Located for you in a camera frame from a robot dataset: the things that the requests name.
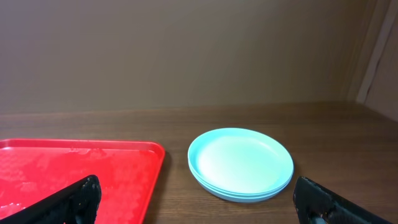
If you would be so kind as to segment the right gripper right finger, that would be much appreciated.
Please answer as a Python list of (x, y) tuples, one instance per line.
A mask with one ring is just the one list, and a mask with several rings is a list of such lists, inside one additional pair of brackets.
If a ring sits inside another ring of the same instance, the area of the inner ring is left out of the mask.
[(296, 181), (293, 202), (300, 224), (391, 224), (304, 176)]

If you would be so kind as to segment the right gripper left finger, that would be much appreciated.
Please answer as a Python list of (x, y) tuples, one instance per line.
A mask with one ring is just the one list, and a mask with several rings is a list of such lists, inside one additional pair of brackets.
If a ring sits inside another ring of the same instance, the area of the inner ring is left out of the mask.
[(94, 224), (101, 201), (96, 175), (89, 175), (1, 220), (1, 224)]

